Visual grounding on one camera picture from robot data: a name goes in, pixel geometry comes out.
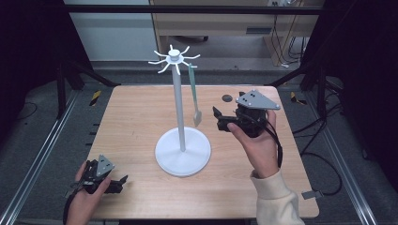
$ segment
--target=white mug tree stand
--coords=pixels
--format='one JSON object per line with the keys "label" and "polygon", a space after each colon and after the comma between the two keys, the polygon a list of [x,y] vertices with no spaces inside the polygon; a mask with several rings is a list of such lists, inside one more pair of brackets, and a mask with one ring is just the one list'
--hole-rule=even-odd
{"label": "white mug tree stand", "polygon": [[165,59],[159,62],[149,62],[154,65],[167,62],[164,69],[158,73],[163,73],[170,65],[172,66],[178,127],[170,129],[161,136],[156,144],[155,157],[162,169],[178,177],[191,176],[200,172],[207,165],[211,155],[210,142],[205,134],[198,129],[184,127],[181,74],[178,65],[182,63],[189,67],[190,65],[184,62],[184,59],[195,59],[200,56],[198,54],[194,57],[184,57],[183,54],[189,48],[180,52],[170,45],[168,55],[154,51],[155,54],[165,57]]}

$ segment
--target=white stand base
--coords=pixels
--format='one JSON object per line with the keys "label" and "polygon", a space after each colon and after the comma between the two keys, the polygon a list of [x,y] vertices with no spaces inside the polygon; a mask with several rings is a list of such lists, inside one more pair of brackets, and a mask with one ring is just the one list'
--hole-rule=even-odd
{"label": "white stand base", "polygon": [[201,171],[210,160],[211,147],[201,131],[184,127],[186,150],[180,150],[178,128],[164,133],[156,144],[155,157],[166,172],[184,177]]}

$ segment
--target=hand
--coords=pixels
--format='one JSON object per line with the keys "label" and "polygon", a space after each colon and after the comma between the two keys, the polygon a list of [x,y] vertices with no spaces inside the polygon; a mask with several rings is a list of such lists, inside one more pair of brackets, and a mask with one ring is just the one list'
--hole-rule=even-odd
{"label": "hand", "polygon": [[[276,129],[276,114],[267,111],[268,121]],[[245,149],[249,161],[253,165],[259,178],[267,178],[278,172],[277,145],[265,130],[256,137],[248,137],[243,130],[233,123],[229,123],[229,130]]]}
{"label": "hand", "polygon": [[[85,162],[76,173],[75,181],[79,181],[83,175]],[[69,207],[67,225],[85,225],[91,219],[100,203],[100,198],[108,186],[111,184],[111,178],[106,177],[93,194],[87,193],[83,188],[74,197]]]}

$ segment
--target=aluminum rail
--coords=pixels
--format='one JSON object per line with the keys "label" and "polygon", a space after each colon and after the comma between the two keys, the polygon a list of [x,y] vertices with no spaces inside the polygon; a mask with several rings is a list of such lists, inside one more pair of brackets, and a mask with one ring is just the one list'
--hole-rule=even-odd
{"label": "aluminum rail", "polygon": [[[310,95],[305,92],[305,97],[309,100],[310,106],[313,110],[313,113],[316,119],[319,118],[315,107],[315,99],[313,95]],[[367,203],[362,191],[360,190],[360,186],[358,185],[354,174],[349,169],[347,163],[344,160],[344,157],[339,149],[339,146],[334,141],[333,136],[331,135],[328,127],[325,127],[322,132],[325,138],[325,141],[329,145],[330,155],[336,165],[337,170],[340,172],[345,189],[348,193],[348,196],[351,199],[351,202],[354,205],[355,210],[357,211],[358,217],[363,225],[376,225],[377,221],[375,216]]]}
{"label": "aluminum rail", "polygon": [[72,91],[71,96],[69,98],[69,103],[68,103],[69,106],[67,107],[67,110],[60,119],[55,121],[54,126],[50,131],[50,134],[48,135],[46,141],[41,146],[41,149],[39,150],[38,155],[35,158],[35,161],[30,167],[24,180],[20,184],[20,187],[18,188],[11,202],[8,204],[8,207],[1,215],[0,217],[1,225],[14,224],[15,220],[17,219],[17,216],[21,212],[21,209],[23,208],[23,205],[30,191],[32,190],[33,185],[35,185],[36,181],[38,180],[38,176],[40,175],[40,172],[48,156],[51,154],[54,148],[54,145],[59,137],[59,134],[61,133],[64,125],[66,124],[69,118],[70,112],[72,111],[78,96],[79,96],[78,91]]}
{"label": "aluminum rail", "polygon": [[184,14],[270,14],[324,15],[343,13],[324,7],[238,7],[238,6],[135,6],[135,5],[43,5],[44,10],[85,13],[184,13]]}

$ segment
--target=beige sleeve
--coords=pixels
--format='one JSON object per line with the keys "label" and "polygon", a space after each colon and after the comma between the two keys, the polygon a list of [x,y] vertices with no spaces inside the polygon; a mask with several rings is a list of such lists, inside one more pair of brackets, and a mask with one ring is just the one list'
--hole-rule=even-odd
{"label": "beige sleeve", "polygon": [[251,179],[257,190],[257,223],[265,224],[304,224],[299,217],[299,199],[295,192],[287,188],[281,172],[266,179]]}

